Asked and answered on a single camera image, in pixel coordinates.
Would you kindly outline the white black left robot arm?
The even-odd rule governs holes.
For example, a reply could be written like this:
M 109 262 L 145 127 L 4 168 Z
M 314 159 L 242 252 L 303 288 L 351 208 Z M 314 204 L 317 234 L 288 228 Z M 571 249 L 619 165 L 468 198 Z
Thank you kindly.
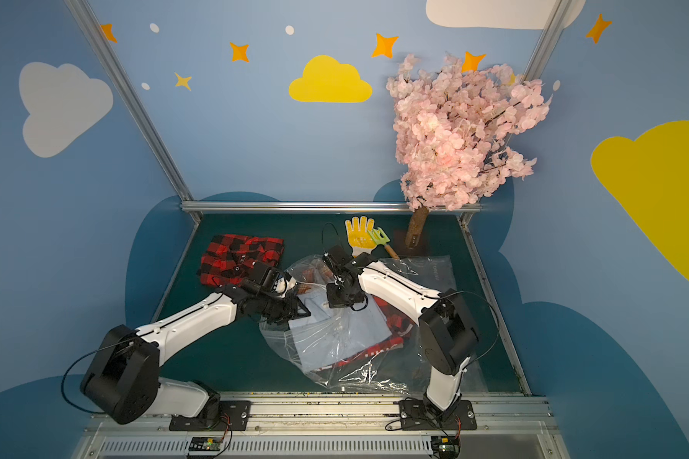
M 240 317 L 281 324 L 310 315 L 290 273 L 256 262 L 241 283 L 219 287 L 179 313 L 135 329 L 111 329 L 91 355 L 80 392 L 119 425 L 144 415 L 170 415 L 175 430 L 214 430 L 226 421 L 218 393 L 200 382 L 163 378 L 161 367 Z

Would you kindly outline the clear plastic vacuum bag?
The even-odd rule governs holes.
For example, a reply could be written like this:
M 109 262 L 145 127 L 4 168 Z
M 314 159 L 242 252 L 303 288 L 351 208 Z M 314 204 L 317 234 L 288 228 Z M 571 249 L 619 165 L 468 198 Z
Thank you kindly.
M 325 266 L 321 256 L 308 256 L 291 265 L 286 271 L 295 279 L 296 273 L 319 266 Z M 292 360 L 293 345 L 287 340 L 289 322 L 272 324 L 262 321 L 260 332 L 269 347 L 281 359 L 295 365 Z M 328 391 L 403 394 L 423 392 L 428 386 L 430 373 L 431 367 L 423 354 L 416 325 L 402 348 L 344 367 L 302 372 L 309 380 Z

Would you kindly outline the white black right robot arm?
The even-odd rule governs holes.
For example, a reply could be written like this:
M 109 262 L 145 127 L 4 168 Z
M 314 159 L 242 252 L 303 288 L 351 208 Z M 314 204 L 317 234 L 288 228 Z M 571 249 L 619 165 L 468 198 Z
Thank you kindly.
M 425 358 L 432 367 L 424 405 L 434 417 L 452 415 L 461 401 L 461 381 L 480 344 L 480 332 L 461 293 L 440 292 L 389 269 L 371 254 L 348 254 L 334 246 L 323 254 L 333 274 L 327 284 L 332 308 L 350 308 L 369 296 L 385 300 L 418 326 Z

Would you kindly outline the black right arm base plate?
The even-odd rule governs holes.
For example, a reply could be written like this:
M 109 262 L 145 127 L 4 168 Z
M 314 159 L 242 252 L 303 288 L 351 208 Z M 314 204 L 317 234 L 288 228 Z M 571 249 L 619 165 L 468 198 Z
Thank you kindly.
M 472 403 L 460 400 L 447 411 L 439 411 L 429 402 L 405 398 L 396 403 L 402 430 L 476 430 L 477 415 Z

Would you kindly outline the light blue shirt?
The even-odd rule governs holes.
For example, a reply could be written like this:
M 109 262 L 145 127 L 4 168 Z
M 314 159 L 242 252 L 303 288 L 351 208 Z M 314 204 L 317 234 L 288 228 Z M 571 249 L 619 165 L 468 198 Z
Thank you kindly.
M 386 317 L 371 295 L 352 307 L 329 307 L 325 287 L 306 284 L 299 299 L 308 317 L 289 322 L 292 360 L 310 373 L 340 363 L 392 336 Z

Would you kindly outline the red black plaid shirt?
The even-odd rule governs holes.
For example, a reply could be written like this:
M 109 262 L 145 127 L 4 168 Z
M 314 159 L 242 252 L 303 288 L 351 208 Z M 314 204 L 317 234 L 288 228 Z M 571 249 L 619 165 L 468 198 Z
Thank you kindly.
M 374 296 L 372 298 L 375 304 L 378 305 L 382 315 L 384 316 L 384 321 L 390 331 L 390 336 L 384 340 L 379 340 L 376 344 L 369 346 L 367 349 L 361 350 L 346 359 L 340 359 L 322 367 L 322 370 L 339 368 L 349 365 L 350 363 L 355 363 L 356 361 L 362 361 L 365 359 L 374 358 L 380 354 L 386 353 L 387 351 L 402 348 L 405 341 L 411 336 L 411 331 L 415 328 L 415 324 L 407 316 L 405 316 L 401 311 L 395 309 L 392 305 L 381 298 Z
M 207 287 L 239 285 L 258 262 L 277 267 L 283 253 L 284 240 L 281 238 L 216 235 L 202 254 L 197 275 Z

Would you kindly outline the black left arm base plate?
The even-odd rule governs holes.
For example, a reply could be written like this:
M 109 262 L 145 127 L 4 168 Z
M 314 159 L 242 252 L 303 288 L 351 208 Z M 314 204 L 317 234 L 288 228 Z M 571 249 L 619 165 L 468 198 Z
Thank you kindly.
M 250 401 L 221 400 L 208 401 L 195 417 L 174 415 L 171 417 L 170 431 L 244 431 L 250 419 Z

